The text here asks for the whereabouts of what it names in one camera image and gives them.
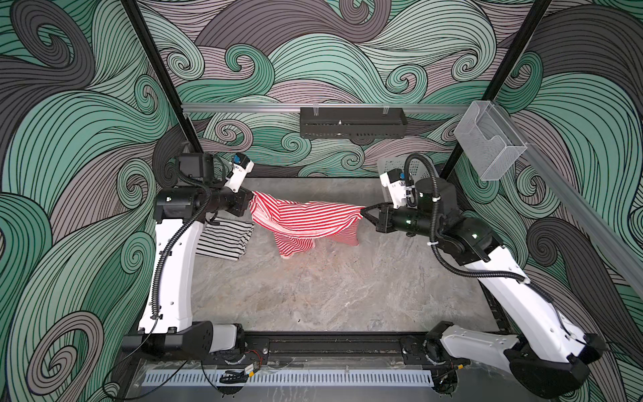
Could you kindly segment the black white striped tank top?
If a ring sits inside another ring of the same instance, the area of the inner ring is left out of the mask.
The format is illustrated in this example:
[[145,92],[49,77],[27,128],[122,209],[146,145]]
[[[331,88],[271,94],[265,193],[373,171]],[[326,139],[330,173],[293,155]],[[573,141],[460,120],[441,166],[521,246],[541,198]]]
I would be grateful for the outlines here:
[[199,237],[196,253],[227,261],[237,261],[244,256],[255,225],[251,222],[216,219],[206,224]]

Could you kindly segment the red white striped tank top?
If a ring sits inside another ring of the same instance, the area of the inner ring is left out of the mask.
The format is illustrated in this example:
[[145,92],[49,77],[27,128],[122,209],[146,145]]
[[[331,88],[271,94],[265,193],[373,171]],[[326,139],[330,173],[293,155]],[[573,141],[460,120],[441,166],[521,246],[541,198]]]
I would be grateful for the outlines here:
[[328,238],[358,246],[361,208],[351,204],[321,201],[298,203],[254,192],[249,203],[251,219],[274,235],[280,256],[288,259],[316,247],[316,240]]

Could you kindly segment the white plastic laundry basket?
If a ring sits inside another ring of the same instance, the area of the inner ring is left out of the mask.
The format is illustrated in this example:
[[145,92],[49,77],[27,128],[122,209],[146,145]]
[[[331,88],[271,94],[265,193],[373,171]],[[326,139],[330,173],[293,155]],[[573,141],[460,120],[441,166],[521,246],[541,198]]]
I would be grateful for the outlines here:
[[[379,159],[377,162],[378,175],[385,174],[394,169],[400,169],[404,172],[407,158],[407,155],[401,155],[398,157],[383,157]],[[424,165],[417,160],[413,160],[410,162],[408,173],[411,175],[416,174],[420,167],[422,168]]]

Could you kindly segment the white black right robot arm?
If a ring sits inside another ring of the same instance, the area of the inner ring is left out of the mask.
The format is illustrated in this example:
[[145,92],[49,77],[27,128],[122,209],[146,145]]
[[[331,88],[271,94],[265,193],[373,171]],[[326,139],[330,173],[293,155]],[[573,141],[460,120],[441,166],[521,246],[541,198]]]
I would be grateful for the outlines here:
[[589,367],[601,359],[604,340],[567,319],[553,298],[514,260],[490,224],[467,217],[455,186],[443,179],[413,181],[399,169],[381,174],[390,202],[362,209],[379,233],[425,236],[437,261],[450,273],[475,279],[520,329],[518,335],[472,331],[442,323],[435,333],[439,357],[483,363],[512,375],[543,399],[580,389]]

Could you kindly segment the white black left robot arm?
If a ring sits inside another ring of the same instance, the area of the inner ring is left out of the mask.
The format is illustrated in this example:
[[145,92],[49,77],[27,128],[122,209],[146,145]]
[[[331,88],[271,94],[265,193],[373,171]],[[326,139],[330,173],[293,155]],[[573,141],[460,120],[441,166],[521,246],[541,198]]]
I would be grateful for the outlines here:
[[158,360],[206,360],[216,353],[244,353],[239,324],[194,320],[192,280],[198,243],[207,224],[224,211],[240,217],[253,194],[242,184],[254,167],[238,152],[222,165],[218,178],[214,156],[182,153],[171,169],[176,182],[156,197],[156,256],[149,297],[135,333],[123,338],[122,350]]

